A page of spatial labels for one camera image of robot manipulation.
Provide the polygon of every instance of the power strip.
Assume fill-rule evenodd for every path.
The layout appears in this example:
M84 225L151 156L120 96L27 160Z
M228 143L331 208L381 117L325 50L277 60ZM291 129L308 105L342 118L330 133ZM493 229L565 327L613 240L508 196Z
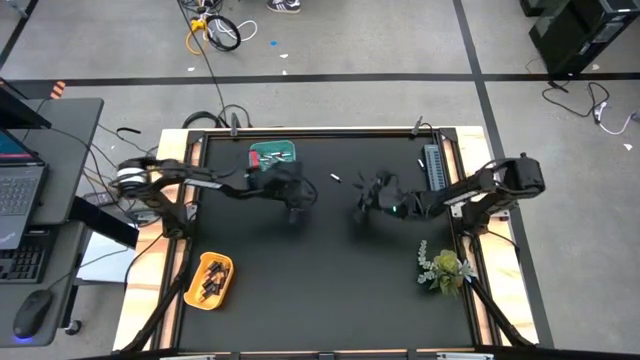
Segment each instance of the power strip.
M440 157L440 147L438 145L425 145L422 152L427 178L429 179L429 189L431 191L444 189L447 187L447 183L444 177L442 157Z

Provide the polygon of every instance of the green plant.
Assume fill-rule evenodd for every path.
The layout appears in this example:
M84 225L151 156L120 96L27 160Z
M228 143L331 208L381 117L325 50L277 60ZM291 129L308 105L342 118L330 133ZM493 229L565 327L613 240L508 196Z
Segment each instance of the green plant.
M429 290L440 288L445 295L457 296L464 280L471 281L477 277L467 260L461 262L455 252L444 249L440 255L427 260L427 241L422 240L418 248L418 265L425 270L418 275L418 283L431 281Z

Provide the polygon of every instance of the green container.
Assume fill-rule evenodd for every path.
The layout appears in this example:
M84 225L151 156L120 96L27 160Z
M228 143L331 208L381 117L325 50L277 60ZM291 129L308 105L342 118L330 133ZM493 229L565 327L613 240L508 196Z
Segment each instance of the green container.
M260 169L267 170L278 161L296 161L296 146L289 140L267 141L251 145L249 151L258 153Z

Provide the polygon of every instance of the shoe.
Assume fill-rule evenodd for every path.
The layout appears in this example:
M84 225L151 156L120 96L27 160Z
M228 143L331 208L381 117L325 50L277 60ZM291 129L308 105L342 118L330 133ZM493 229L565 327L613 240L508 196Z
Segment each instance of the shoe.
M297 14L300 12L300 0L269 0L267 8L273 12Z

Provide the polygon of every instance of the wooden board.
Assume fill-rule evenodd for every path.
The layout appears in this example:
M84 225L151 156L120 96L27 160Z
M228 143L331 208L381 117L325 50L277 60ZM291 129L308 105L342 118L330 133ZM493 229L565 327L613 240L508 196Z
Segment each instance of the wooden board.
M376 127L353 127L352 129L369 130L376 129ZM241 131L246 132L264 130L273 131L274 129L241 129ZM279 128L277 130L287 131L288 129ZM471 175L491 159L484 131L482 127L479 126L456 127L456 131L458 133L458 143L465 171L467 175ZM183 159L186 150L187 134L188 130L183 129L163 130L158 148L158 158ZM446 144L445 146L449 169L454 169L455 163L453 162L453 154L450 151L450 144ZM197 149L194 149L194 164L196 164L200 153ZM453 179L457 179L456 174L452 173L451 175ZM177 198L177 189L177 186L168 187L164 190L164 193L170 200L175 201ZM186 195L185 199L190 201L192 192L189 189L187 189ZM508 222L492 220L489 228L509 239L512 238ZM138 238L136 254L143 251L160 232L161 225L159 223L143 228ZM504 239L497 238L493 235L483 235L480 240L494 300L524 337L534 343L537 342L537 334L522 280L522 273L513 246ZM167 249L168 240L164 238L158 240L132 267L129 275L129 286L125 294L122 312L120 314L120 322L113 346L114 350L121 349L133 339L155 308L158 302ZM182 261L184 244L179 243L177 249L178 251L174 258L174 268L172 269L173 274L177 272L178 266ZM175 321L176 301L178 300L174 299L174 302L164 317L163 335L160 339L161 348L171 346L170 339L173 331L173 322ZM486 311L477 298L476 307L478 308L478 321L481 327L483 343L490 344ZM502 338L503 342L508 344L504 335Z

